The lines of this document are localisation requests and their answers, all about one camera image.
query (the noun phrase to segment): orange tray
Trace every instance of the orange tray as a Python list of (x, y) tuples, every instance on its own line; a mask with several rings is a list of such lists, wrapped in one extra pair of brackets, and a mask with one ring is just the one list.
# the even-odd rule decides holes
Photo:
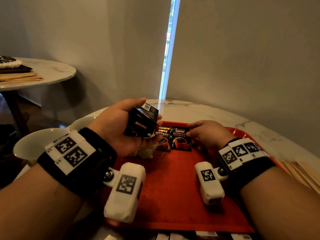
[[(186, 123), (164, 121), (163, 126), (183, 126)], [(242, 130), (227, 127), (239, 138), (254, 139)], [(208, 158), (193, 148), (192, 151), (156, 150), (153, 159), (124, 157), (117, 159), (114, 169), (120, 170), (126, 162), (140, 164), (146, 169), (146, 180), (140, 196), (138, 209), (133, 223), (125, 224), (111, 219), (106, 221), (117, 227), (221, 231), (233, 233), (251, 233), (253, 227), (239, 206), (228, 196), (223, 201), (208, 208), (196, 185), (194, 166), (198, 162), (208, 161), (216, 167), (216, 158)], [(111, 189), (103, 189), (103, 205)]]

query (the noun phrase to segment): dark wooden table leg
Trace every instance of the dark wooden table leg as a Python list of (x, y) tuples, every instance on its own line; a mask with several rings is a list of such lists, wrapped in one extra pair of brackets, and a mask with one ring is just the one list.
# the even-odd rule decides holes
[(23, 118), (19, 105), (17, 103), (17, 97), (19, 96), (17, 90), (2, 91), (0, 93), (6, 100), (8, 107), (12, 113), (12, 116), (17, 123), (18, 129), (20, 130), (21, 135), (26, 136), (27, 134), (30, 134), (27, 123)]

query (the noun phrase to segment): round table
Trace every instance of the round table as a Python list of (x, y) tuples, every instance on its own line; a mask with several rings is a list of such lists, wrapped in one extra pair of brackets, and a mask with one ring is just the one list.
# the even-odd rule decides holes
[(5, 98), (20, 133), (22, 136), (25, 136), (29, 134), (30, 131), (17, 103), (17, 90), (65, 81), (76, 75), (76, 69), (70, 65), (56, 61), (19, 57), (16, 57), (16, 59), (21, 60), (23, 65), (33, 68), (33, 72), (38, 73), (39, 76), (43, 78), (43, 80), (40, 81), (10, 84), (0, 83), (0, 93)]
[[(224, 126), (243, 130), (252, 136), (275, 159), (305, 161), (320, 174), (319, 158), (289, 139), (254, 121), (222, 109), (192, 102), (149, 99), (147, 103), (159, 109), (159, 113), (163, 116), (163, 121), (191, 123), (198, 120), (215, 120)], [(87, 116), (98, 116), (104, 110), (105, 108), (100, 109)], [(82, 230), (86, 232), (88, 229), (84, 225)], [(98, 229), (95, 226), (95, 230), (95, 234), (90, 239), (104, 239), (108, 234), (119, 237), (121, 235), (121, 233), (113, 232), (104, 224), (101, 224)]]

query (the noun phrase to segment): wrist strap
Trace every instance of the wrist strap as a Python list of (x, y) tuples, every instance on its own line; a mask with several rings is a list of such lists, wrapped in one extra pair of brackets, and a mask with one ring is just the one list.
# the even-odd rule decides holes
[(231, 140), (217, 156), (229, 182), (238, 190), (275, 166), (270, 156), (249, 138)]
[(114, 149), (88, 128), (73, 130), (45, 148), (38, 163), (83, 198), (104, 186), (104, 174), (117, 158)]

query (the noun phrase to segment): metal screw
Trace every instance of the metal screw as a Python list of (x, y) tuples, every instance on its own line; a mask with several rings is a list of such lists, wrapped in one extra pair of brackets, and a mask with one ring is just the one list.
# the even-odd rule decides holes
[(219, 174), (220, 176), (226, 176), (226, 175), (227, 175), (223, 168), (219, 168), (219, 169), (218, 169), (218, 174)]
[(104, 175), (104, 181), (110, 182), (114, 176), (115, 176), (114, 172), (112, 170), (108, 170)]

